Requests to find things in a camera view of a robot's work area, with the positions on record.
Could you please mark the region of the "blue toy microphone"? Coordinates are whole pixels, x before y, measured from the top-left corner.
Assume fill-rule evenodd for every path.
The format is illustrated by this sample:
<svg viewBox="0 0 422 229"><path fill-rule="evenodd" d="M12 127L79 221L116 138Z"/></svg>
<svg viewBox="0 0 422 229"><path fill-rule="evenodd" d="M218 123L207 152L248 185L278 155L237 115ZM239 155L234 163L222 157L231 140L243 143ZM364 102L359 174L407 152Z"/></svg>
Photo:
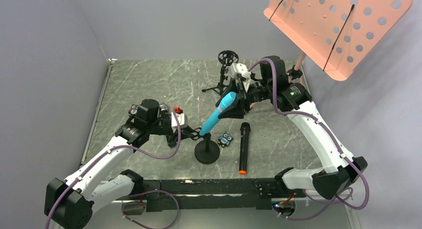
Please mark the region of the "blue toy microphone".
<svg viewBox="0 0 422 229"><path fill-rule="evenodd" d="M209 133L220 121L218 118L219 115L226 110L229 106L231 106L236 99L236 93L235 92L229 92L227 95L225 95L219 105L217 106L216 110L212 113L212 115L208 118L206 123L202 126L199 135L204 136L207 133Z"/></svg>

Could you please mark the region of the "black round-base mic stand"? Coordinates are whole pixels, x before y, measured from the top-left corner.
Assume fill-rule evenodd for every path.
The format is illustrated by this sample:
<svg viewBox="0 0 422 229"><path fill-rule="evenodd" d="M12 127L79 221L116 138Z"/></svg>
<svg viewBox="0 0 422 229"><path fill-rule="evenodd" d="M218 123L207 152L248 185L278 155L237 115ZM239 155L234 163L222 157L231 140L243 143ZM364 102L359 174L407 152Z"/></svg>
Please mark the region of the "black round-base mic stand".
<svg viewBox="0 0 422 229"><path fill-rule="evenodd" d="M212 164L216 162L220 155L219 145L211 140L211 134L206 133L203 140L195 146L194 155L198 162L202 164Z"/></svg>

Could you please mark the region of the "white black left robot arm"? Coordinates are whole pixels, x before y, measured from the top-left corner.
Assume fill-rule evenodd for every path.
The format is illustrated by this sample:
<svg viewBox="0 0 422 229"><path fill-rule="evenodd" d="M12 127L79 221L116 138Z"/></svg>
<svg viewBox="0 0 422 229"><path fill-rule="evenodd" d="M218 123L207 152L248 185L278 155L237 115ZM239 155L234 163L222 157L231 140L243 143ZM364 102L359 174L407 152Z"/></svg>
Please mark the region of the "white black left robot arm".
<svg viewBox="0 0 422 229"><path fill-rule="evenodd" d="M183 139L198 140L207 136L202 127L193 129L188 125L188 117L180 108L169 110L153 99L132 105L128 114L128 120L99 153L64 180L54 178L47 185L44 206L46 229L82 229L105 205L143 190L143 177L131 170L102 183L111 171L134 153L167 160L176 155ZM169 146L175 150L169 156L158 156L143 150L142 146L152 135L165 136Z"/></svg>

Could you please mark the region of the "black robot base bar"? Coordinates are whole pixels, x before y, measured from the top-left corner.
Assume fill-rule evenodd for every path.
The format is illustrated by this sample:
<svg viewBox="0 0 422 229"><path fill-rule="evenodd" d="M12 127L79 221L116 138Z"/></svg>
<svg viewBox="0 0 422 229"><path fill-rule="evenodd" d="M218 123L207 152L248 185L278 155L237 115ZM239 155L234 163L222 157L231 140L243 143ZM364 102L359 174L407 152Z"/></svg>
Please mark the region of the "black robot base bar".
<svg viewBox="0 0 422 229"><path fill-rule="evenodd" d="M123 200L142 200L147 212L163 210L255 208L270 210L273 203L301 197L298 190L274 178L144 180Z"/></svg>

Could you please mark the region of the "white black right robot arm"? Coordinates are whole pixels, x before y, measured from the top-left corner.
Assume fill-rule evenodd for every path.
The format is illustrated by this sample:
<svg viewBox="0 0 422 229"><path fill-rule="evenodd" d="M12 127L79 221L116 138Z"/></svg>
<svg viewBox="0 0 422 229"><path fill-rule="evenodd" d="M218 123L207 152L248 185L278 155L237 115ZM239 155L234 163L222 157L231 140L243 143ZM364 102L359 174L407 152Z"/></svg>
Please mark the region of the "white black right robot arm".
<svg viewBox="0 0 422 229"><path fill-rule="evenodd" d="M270 100L276 113L285 115L302 132L316 152L322 166L317 169L287 168L276 178L285 189L316 191L332 200L353 184L368 166L364 157L355 157L342 146L319 114L307 89L289 80L285 62L278 56L268 56L257 62L261 79L241 63L228 66L231 77L227 89L216 104L218 118L242 119L251 104Z"/></svg>

